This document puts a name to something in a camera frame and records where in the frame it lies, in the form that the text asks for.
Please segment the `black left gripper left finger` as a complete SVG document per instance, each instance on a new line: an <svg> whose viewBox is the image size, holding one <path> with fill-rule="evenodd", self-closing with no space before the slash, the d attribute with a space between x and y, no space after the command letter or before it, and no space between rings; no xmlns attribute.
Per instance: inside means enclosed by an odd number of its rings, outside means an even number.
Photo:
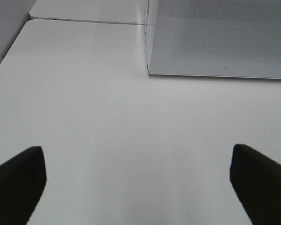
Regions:
<svg viewBox="0 0 281 225"><path fill-rule="evenodd" d="M47 182L44 153L30 147L0 165L0 225L26 225Z"/></svg>

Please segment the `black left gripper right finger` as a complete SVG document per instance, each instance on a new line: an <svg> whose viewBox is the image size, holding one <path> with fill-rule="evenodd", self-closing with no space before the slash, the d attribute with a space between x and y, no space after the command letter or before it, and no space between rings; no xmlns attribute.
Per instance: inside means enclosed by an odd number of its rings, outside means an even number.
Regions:
<svg viewBox="0 0 281 225"><path fill-rule="evenodd" d="M245 144L233 148L232 187L254 225L281 225L281 164Z"/></svg>

